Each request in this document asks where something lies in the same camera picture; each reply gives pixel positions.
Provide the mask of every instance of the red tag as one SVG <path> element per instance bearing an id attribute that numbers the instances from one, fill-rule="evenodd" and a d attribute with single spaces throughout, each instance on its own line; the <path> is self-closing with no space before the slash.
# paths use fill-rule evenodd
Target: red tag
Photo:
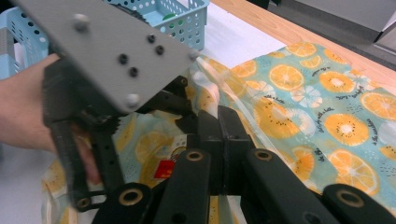
<path id="1" fill-rule="evenodd" d="M 165 179 L 171 176 L 173 168 L 175 167 L 174 161 L 160 161 L 154 178 Z"/>

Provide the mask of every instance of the person's arm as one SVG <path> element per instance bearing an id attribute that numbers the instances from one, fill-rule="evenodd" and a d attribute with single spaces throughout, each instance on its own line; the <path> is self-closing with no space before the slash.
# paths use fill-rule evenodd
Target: person's arm
<path id="1" fill-rule="evenodd" d="M 50 55 L 13 77 L 0 81 L 0 143 L 14 147 L 44 149 L 56 152 L 50 130 L 43 123 L 41 87 L 44 68 L 59 57 Z M 87 134 L 75 128 L 78 149 L 88 178 L 100 180 L 89 144 L 83 140 Z"/>

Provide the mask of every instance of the light blue basket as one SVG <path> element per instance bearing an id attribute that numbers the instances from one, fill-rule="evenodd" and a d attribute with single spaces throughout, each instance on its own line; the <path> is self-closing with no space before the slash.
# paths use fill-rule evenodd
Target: light blue basket
<path id="1" fill-rule="evenodd" d="M 21 44 L 22 60 L 17 62 L 14 40 Z M 49 41 L 18 7 L 0 14 L 0 79 L 10 77 L 48 56 Z"/>
<path id="2" fill-rule="evenodd" d="M 154 28 L 190 48 L 205 46 L 205 25 L 209 0 L 105 0 L 109 4 L 138 11 Z"/>

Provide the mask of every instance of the fruit print cloth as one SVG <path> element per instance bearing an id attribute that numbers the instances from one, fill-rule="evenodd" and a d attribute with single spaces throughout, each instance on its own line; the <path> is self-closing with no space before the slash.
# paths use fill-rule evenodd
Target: fruit print cloth
<path id="1" fill-rule="evenodd" d="M 202 56 L 188 79 L 195 112 L 234 109 L 256 147 L 277 153 L 308 188 L 345 183 L 396 215 L 396 97 L 330 50 L 302 42 L 232 69 Z M 113 138 L 127 182 L 153 187 L 171 174 L 186 146 L 175 119 L 162 112 L 122 119 Z M 57 161 L 43 192 L 44 223 L 84 223 L 68 208 Z M 243 223 L 238 198 L 211 197 L 210 223 L 219 217 Z"/>

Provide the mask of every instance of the gray metal plate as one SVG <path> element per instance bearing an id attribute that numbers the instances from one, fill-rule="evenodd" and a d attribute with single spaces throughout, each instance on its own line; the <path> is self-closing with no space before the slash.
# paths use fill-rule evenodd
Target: gray metal plate
<path id="1" fill-rule="evenodd" d="M 103 1 L 13 2 L 46 32 L 50 41 L 120 112 L 135 111 L 192 63 L 191 49 L 187 46 Z M 76 14 L 88 17 L 87 30 L 75 29 Z M 156 36 L 153 44 L 147 41 L 150 34 Z M 164 47 L 163 55 L 156 53 L 159 45 Z M 127 64 L 119 63 L 122 53 L 129 57 Z M 131 67 L 138 69 L 137 77 L 129 75 Z M 135 106 L 128 105 L 131 94 L 139 96 Z"/>

